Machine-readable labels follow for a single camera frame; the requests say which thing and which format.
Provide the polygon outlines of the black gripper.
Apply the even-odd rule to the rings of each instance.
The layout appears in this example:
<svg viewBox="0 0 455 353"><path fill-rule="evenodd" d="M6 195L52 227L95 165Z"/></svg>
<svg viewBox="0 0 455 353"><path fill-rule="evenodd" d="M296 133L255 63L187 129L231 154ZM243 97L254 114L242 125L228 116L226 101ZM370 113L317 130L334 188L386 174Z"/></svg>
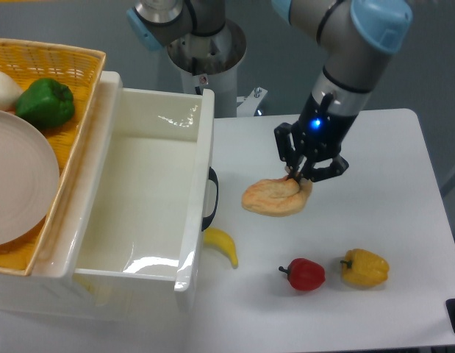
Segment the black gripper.
<svg viewBox="0 0 455 353"><path fill-rule="evenodd" d="M326 93L320 102L310 96L296 123L282 123L274 129L279 159L286 163L288 179L321 182L339 177L349 168L340 152L356 117L334 114L333 101L333 93Z"/></svg>

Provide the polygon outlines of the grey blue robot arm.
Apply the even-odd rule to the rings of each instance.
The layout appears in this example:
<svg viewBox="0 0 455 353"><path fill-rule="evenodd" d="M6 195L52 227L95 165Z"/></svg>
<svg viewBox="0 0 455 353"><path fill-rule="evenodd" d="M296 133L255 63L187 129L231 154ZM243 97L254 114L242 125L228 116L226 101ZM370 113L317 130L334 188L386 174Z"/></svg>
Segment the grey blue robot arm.
<svg viewBox="0 0 455 353"><path fill-rule="evenodd" d="M328 59L299 119L274 131L280 160L294 180L319 182L348 168L341 144L412 23L405 1L274 1L273 9L308 34ZM242 29L223 1L137 1L126 16L151 51L166 49L187 93L209 88L221 116L235 113Z"/></svg>

